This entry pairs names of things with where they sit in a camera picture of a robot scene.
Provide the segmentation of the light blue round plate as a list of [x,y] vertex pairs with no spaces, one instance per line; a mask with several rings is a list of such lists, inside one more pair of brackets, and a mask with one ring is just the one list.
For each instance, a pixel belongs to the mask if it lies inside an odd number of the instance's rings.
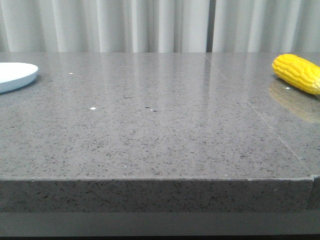
[[22,88],[33,82],[38,73],[38,66],[24,62],[0,63],[0,93]]

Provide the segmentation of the grey curtain panel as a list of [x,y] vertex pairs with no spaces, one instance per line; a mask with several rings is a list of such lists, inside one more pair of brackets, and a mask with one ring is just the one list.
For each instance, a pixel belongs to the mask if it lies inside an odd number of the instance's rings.
[[318,0],[217,0],[212,52],[319,52]]
[[213,0],[3,0],[2,52],[204,53]]

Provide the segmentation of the grey left curtain panel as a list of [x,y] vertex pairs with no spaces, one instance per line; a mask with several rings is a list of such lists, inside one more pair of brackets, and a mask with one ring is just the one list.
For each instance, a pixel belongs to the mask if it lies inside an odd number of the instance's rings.
[[2,52],[204,53],[213,0],[3,0]]

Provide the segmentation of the yellow corn cob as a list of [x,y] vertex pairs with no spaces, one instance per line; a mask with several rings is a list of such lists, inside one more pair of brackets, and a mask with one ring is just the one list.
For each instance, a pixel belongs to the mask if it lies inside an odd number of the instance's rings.
[[274,73],[291,86],[311,95],[320,94],[320,67],[295,54],[281,54],[272,62]]

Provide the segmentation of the grey right curtain panel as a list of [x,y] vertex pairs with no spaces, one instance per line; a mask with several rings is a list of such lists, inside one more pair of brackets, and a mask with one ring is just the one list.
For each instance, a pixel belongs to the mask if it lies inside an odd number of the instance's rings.
[[212,52],[319,52],[318,0],[217,0]]

